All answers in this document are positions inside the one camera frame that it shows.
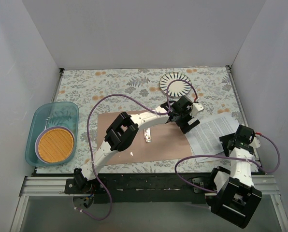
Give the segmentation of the printed paper sheet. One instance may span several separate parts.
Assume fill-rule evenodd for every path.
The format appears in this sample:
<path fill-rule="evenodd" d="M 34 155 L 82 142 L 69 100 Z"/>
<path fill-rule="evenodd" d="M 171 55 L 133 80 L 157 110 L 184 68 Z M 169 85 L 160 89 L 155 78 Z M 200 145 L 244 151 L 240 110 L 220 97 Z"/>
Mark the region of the printed paper sheet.
<path fill-rule="evenodd" d="M 222 144 L 219 144 L 217 146 L 217 149 L 211 150 L 211 152 L 209 152 L 209 154 L 204 154 L 204 149 L 200 148 L 198 145 L 193 146 L 192 151 L 193 151 L 193 155 L 195 157 L 195 160 L 198 163 L 212 161 L 214 157 L 216 157 L 216 158 L 226 157 L 224 152 L 223 152 Z"/>
<path fill-rule="evenodd" d="M 229 113 L 221 113 L 200 121 L 186 133 L 186 138 L 195 155 L 217 155 L 223 152 L 219 138 L 235 133 L 239 122 Z"/>

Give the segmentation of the pink file folder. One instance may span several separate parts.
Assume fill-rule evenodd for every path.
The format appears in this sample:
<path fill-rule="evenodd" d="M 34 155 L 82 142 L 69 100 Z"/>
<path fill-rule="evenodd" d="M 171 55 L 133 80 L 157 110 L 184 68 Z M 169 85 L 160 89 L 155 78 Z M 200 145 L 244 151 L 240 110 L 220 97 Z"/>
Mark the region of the pink file folder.
<path fill-rule="evenodd" d="M 139 125 L 139 130 L 132 144 L 124 151 L 115 153 L 107 165 L 129 164 L 137 162 L 173 160 L 191 155 L 191 148 L 186 136 L 176 123 L 168 123 L 168 115 L 159 115 L 145 111 L 129 111 L 134 115 L 133 121 Z M 150 143 L 144 139 L 144 130 L 150 128 Z"/>

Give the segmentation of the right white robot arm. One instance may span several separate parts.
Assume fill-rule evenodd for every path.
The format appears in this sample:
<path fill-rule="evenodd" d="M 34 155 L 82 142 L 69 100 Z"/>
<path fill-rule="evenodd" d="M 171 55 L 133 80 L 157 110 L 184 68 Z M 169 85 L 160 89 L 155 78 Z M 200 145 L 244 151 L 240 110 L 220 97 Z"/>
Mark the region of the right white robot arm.
<path fill-rule="evenodd" d="M 251 160 L 255 138 L 253 129 L 239 125 L 233 134 L 221 136 L 230 169 L 216 167 L 208 179 L 209 189 L 217 192 L 212 198 L 211 212 L 244 229 L 258 207 L 262 193 L 254 186 L 251 174 Z"/>

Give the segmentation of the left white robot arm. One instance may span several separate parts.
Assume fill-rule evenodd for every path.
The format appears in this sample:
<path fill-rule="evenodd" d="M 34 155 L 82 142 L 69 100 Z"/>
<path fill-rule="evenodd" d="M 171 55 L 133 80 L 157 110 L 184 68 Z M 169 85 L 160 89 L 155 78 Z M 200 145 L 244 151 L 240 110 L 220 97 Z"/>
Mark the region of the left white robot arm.
<path fill-rule="evenodd" d="M 96 179 L 100 170 L 116 153 L 129 148 L 139 131 L 174 122 L 186 134 L 200 124 L 198 119 L 191 124 L 189 121 L 203 110 L 204 107 L 197 100 L 191 101 L 183 96 L 178 101 L 166 102 L 143 113 L 120 113 L 106 130 L 104 140 L 96 152 L 89 143 L 90 160 L 73 172 L 75 187 L 81 193 L 88 193 L 93 188 L 92 180 Z"/>

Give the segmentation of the metal folder clip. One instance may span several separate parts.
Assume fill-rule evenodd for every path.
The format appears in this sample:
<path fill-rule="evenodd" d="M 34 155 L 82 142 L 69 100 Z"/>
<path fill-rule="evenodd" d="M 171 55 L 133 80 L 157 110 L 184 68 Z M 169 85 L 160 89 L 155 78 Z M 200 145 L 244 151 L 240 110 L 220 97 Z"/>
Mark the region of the metal folder clip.
<path fill-rule="evenodd" d="M 152 141 L 150 128 L 144 130 L 144 139 L 146 143 L 150 143 Z"/>

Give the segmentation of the white plate blue stripes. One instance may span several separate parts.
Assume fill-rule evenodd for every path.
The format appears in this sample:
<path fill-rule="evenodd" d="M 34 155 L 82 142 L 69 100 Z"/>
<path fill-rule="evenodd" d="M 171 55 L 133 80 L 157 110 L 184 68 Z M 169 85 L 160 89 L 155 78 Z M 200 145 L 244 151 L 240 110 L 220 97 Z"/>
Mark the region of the white plate blue stripes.
<path fill-rule="evenodd" d="M 164 94 L 172 98 L 180 98 L 191 91 L 191 80 L 180 72 L 169 72 L 159 80 L 159 87 Z"/>

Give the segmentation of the floral tablecloth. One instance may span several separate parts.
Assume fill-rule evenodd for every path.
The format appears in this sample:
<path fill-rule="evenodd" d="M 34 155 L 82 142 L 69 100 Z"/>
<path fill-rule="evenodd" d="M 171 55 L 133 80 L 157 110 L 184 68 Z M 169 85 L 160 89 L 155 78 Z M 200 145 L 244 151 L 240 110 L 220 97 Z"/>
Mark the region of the floral tablecloth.
<path fill-rule="evenodd" d="M 89 143 L 95 152 L 98 115 L 122 111 L 140 111 L 156 108 L 166 101 L 159 87 L 160 78 L 173 72 L 167 69 L 109 69 L 66 70 L 62 76 L 56 100 L 73 102 L 79 108 L 79 126 L 76 152 L 73 159 L 62 165 L 39 167 L 38 174 L 71 174 L 90 159 Z M 199 97 L 204 110 L 198 114 L 201 121 L 221 113 L 229 113 L 244 124 L 232 81 L 226 68 L 177 68 L 188 76 L 195 87 L 190 98 Z"/>

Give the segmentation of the teal plastic tray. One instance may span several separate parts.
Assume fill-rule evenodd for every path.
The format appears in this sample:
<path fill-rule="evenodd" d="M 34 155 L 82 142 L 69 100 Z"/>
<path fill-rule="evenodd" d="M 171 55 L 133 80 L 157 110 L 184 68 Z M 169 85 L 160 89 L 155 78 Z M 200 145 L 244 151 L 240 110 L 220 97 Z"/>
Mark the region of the teal plastic tray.
<path fill-rule="evenodd" d="M 79 124 L 78 106 L 70 101 L 53 102 L 39 107 L 34 113 L 28 135 L 25 159 L 31 166 L 55 166 L 67 163 L 75 155 Z M 64 161 L 46 163 L 39 159 L 37 154 L 37 142 L 40 135 L 51 127 L 65 128 L 74 138 L 74 147 L 71 154 Z"/>

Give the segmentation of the orange woven coaster dish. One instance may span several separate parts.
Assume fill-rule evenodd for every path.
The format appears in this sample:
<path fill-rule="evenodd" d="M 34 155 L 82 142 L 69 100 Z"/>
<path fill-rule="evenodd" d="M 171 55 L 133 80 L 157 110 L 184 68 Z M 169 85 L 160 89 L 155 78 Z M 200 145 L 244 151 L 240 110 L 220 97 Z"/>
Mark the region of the orange woven coaster dish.
<path fill-rule="evenodd" d="M 53 126 L 44 130 L 35 142 L 35 153 L 39 160 L 46 164 L 65 162 L 74 150 L 74 134 L 63 126 Z"/>

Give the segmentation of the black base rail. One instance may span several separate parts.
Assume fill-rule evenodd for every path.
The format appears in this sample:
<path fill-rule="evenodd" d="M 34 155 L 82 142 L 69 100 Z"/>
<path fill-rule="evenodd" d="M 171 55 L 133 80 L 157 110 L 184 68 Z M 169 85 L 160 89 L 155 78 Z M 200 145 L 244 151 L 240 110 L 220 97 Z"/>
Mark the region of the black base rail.
<path fill-rule="evenodd" d="M 204 191 L 197 189 L 175 173 L 160 174 L 100 174 L 114 203 L 190 202 L 205 204 Z M 94 203 L 108 203 L 106 190 L 95 179 L 81 188 L 75 177 L 66 180 L 64 193 L 74 196 L 94 194 Z"/>

